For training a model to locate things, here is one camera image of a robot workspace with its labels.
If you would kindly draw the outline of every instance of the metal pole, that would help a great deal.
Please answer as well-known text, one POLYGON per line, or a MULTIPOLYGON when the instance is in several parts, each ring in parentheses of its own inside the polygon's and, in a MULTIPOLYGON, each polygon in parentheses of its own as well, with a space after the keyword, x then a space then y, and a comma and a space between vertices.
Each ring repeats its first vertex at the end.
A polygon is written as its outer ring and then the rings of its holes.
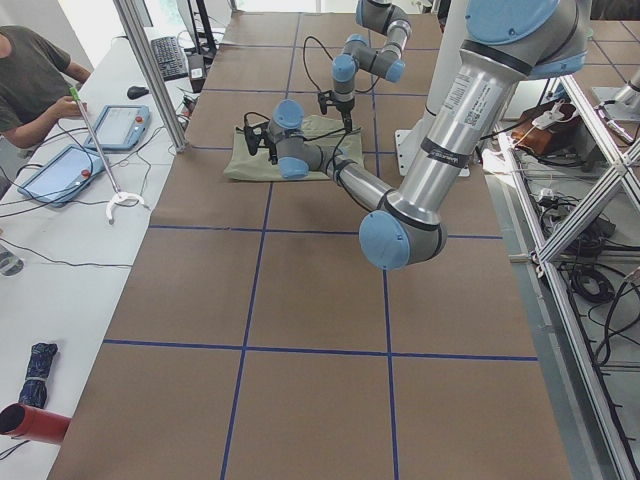
POLYGON ((151 46, 142 27, 135 4, 133 0, 113 0, 113 3, 116 6, 116 10, 118 10, 120 22, 127 34, 133 54, 136 56, 142 74, 147 80, 149 90, 151 90, 151 94, 156 101, 160 116, 165 127, 167 127, 167 132, 169 132, 176 152, 182 152, 187 145, 184 130, 182 130, 182 126, 178 122, 178 117, 175 114, 175 109, 162 79, 160 68, 151 51, 151 46))

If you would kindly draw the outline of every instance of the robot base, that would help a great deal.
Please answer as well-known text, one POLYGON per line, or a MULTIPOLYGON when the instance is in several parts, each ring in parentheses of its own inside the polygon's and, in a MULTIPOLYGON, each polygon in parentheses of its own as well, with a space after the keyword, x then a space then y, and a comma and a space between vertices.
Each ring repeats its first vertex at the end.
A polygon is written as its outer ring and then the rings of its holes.
MULTIPOLYGON (((593 94, 598 101, 605 102, 615 97, 616 93, 620 91, 619 87, 592 87, 593 94)), ((640 122, 640 114, 634 113, 629 109, 619 105, 605 105, 604 109, 611 120, 614 122, 640 122)))
MULTIPOLYGON (((396 158, 398 160, 398 170, 400 171, 400 175, 403 177, 407 175, 409 171, 409 167, 413 162, 413 156, 416 154, 418 149, 420 148, 420 144, 417 142, 411 142, 407 140, 407 137, 413 130, 396 130, 395 133, 395 141, 396 141, 396 158)), ((460 170, 458 174, 459 177, 468 177, 471 175, 469 171, 469 167, 464 167, 460 170)))

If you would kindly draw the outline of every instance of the blue framed tablet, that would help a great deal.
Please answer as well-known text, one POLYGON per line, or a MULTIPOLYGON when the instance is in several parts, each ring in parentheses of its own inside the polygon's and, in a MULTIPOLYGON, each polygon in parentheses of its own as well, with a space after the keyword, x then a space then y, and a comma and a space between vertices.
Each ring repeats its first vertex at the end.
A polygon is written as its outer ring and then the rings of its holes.
MULTIPOLYGON (((93 126, 98 142, 105 152, 124 152, 133 149, 149 124, 149 107, 145 105, 107 105, 93 126)), ((86 148, 96 149, 91 137, 86 148)))
POLYGON ((30 199, 62 207, 103 170, 102 160, 95 152, 69 145, 18 187, 18 192, 30 199))

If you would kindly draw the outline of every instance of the metal frame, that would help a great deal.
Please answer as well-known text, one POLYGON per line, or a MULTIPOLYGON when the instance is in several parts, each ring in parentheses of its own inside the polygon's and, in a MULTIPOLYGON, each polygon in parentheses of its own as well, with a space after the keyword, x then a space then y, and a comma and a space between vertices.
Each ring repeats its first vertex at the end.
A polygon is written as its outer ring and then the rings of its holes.
POLYGON ((187 140, 184 136, 182 125, 178 121, 175 109, 169 98, 169 92, 164 84, 160 68, 153 56, 151 46, 144 32, 144 27, 140 20, 140 15, 136 9, 135 0, 113 0, 113 3, 120 16, 120 22, 127 34, 133 54, 138 60, 142 74, 144 75, 149 90, 156 101, 160 116, 164 122, 167 132, 177 153, 184 151, 187 140))
POLYGON ((620 188, 624 188, 632 204, 640 212, 640 182, 630 168, 640 160, 640 142, 636 142, 628 152, 620 152, 575 79, 572 76, 566 76, 561 79, 561 82, 580 112, 594 140, 602 150, 609 163, 609 168, 548 239, 545 239, 540 228, 537 214, 531 205, 529 194, 516 165, 508 137, 505 134, 500 134, 498 140, 505 162, 512 173, 518 199, 534 239, 534 255, 537 257, 535 260, 539 265, 539 274, 545 275, 549 282, 578 369, 589 393, 589 400, 607 442, 611 459, 620 479, 636 480, 632 460, 627 456, 609 409, 607 397, 602 389, 597 372, 591 364, 591 356, 582 338, 579 320, 575 317, 571 308, 566 285, 561 274, 551 262, 557 259, 566 247, 600 215, 609 201, 619 192, 620 188))

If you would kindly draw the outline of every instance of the black mouse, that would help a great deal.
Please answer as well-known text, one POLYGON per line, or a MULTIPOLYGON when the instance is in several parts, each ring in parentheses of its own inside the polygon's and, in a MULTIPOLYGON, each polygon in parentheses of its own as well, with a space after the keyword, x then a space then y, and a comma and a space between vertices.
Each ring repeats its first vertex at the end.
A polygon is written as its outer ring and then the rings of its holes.
POLYGON ((149 93, 149 89, 147 87, 136 87, 134 85, 133 87, 129 87, 129 90, 127 90, 127 97, 129 97, 129 100, 135 100, 147 93, 149 93))

